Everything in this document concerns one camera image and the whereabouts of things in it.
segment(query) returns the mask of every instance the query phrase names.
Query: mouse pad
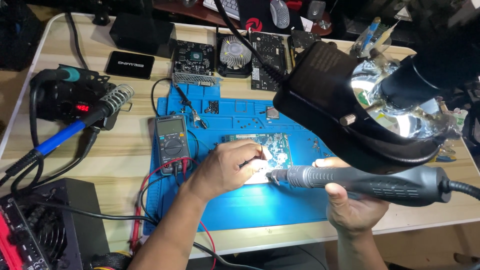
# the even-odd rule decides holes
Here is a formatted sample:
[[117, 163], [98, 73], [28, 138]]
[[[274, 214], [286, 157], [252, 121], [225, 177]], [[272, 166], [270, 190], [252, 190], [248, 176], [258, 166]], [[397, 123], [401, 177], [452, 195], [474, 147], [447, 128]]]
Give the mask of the mouse pad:
[[276, 27], [270, 12], [269, 0], [241, 0], [237, 1], [237, 5], [240, 13], [240, 24], [245, 30], [251, 27], [252, 31], [285, 35], [290, 35], [292, 27], [295, 27], [296, 30], [304, 30], [300, 15], [291, 9], [288, 10], [290, 14], [288, 27], [284, 29]]

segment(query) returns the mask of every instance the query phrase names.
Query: computer mouse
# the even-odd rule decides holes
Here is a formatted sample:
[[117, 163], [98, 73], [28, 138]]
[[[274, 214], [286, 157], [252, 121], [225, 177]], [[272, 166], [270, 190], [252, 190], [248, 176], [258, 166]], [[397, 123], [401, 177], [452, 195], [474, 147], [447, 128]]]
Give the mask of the computer mouse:
[[288, 7], [282, 0], [270, 1], [270, 12], [272, 13], [273, 23], [280, 29], [287, 28], [290, 24], [290, 14]]

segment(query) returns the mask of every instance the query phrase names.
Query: computer keyboard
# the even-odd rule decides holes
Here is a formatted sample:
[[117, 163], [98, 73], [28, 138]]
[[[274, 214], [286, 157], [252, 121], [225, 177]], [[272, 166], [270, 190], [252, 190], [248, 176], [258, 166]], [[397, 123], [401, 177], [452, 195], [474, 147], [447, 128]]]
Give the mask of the computer keyboard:
[[[235, 20], [240, 20], [239, 8], [237, 6], [237, 0], [221, 0], [223, 9], [227, 12], [228, 17]], [[213, 0], [204, 0], [204, 7], [218, 12]]]

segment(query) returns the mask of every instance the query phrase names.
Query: solid state drive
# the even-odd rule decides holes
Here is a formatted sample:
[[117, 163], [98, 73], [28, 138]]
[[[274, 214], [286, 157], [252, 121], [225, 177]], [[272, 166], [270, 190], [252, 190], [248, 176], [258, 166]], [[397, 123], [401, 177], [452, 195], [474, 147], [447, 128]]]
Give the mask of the solid state drive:
[[105, 73], [149, 80], [155, 57], [137, 53], [113, 51]]

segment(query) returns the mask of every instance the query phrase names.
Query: circuit board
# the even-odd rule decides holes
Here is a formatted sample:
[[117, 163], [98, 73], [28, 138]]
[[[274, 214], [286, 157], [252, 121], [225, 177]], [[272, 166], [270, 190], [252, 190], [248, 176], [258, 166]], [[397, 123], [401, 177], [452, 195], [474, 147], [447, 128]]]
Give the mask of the circuit board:
[[322, 40], [322, 38], [318, 34], [292, 30], [291, 35], [287, 38], [292, 67], [295, 67], [295, 64], [300, 60], [299, 54], [319, 40]]
[[[285, 46], [282, 44], [282, 41], [283, 37], [280, 36], [260, 32], [250, 33], [250, 43], [257, 52], [263, 56], [268, 64], [286, 74], [287, 59], [285, 57]], [[252, 89], [278, 91], [276, 83], [261, 68], [261, 64], [256, 57], [252, 57]]]
[[213, 86], [215, 52], [213, 45], [177, 40], [173, 54], [173, 79], [176, 83]]
[[290, 146], [288, 144], [288, 134], [286, 133], [226, 135], [224, 141], [230, 142], [240, 139], [252, 139], [257, 143], [266, 146], [273, 156], [273, 158], [268, 161], [268, 168], [262, 168], [245, 184], [267, 183], [268, 179], [265, 176], [267, 172], [271, 172], [273, 169], [288, 169], [293, 165]]

